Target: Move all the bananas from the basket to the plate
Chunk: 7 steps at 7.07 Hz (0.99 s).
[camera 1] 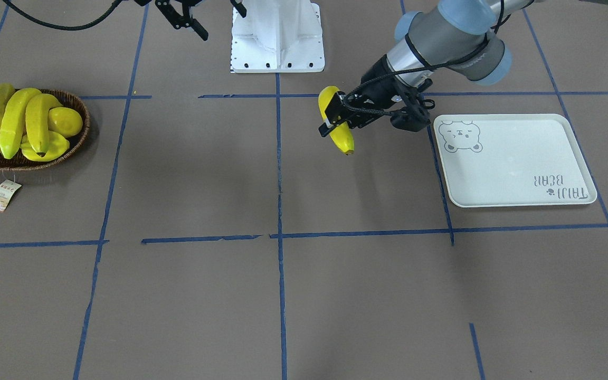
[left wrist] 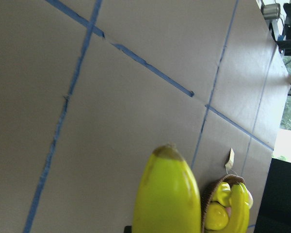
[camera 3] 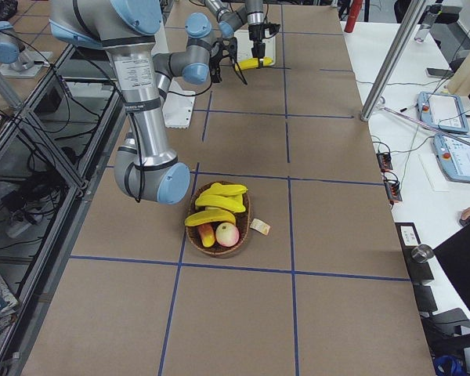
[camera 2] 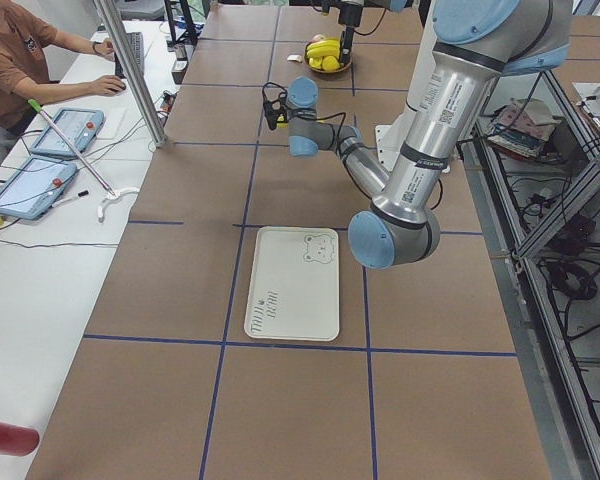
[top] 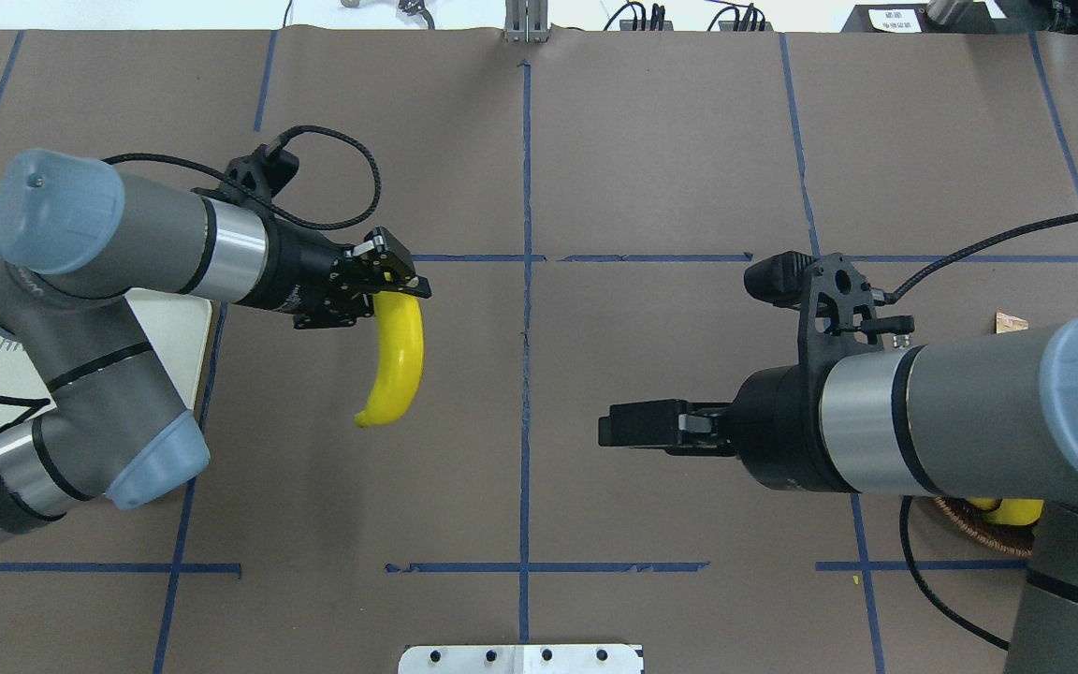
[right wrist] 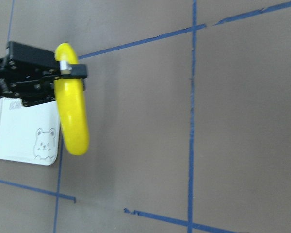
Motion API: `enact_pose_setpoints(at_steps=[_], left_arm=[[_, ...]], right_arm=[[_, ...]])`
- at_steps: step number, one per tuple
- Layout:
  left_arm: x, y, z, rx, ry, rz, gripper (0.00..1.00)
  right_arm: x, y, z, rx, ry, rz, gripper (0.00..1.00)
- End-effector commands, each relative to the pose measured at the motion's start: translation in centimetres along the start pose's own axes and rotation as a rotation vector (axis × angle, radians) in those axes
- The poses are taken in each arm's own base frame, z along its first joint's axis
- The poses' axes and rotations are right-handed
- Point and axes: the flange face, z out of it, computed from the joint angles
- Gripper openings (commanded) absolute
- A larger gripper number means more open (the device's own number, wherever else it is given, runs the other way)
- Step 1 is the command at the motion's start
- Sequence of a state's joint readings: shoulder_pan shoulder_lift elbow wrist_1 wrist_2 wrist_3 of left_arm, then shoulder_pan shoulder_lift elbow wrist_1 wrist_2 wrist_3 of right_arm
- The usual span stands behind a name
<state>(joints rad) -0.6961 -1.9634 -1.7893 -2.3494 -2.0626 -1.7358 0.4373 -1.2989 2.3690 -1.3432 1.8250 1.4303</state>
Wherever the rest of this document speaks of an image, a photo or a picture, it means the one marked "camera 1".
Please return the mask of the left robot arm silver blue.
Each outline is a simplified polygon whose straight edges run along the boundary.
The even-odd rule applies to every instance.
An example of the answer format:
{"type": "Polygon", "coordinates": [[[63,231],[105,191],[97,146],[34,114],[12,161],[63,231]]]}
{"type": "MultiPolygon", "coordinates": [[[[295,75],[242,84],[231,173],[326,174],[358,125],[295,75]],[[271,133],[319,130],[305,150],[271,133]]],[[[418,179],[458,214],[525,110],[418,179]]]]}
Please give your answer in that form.
{"type": "Polygon", "coordinates": [[[395,46],[372,65],[348,93],[329,86],[319,94],[322,137],[347,137],[389,117],[400,130],[418,132],[430,125],[434,103],[424,98],[439,68],[479,85],[499,82],[512,53],[497,32],[508,17],[531,1],[440,1],[429,12],[403,15],[395,46]]]}

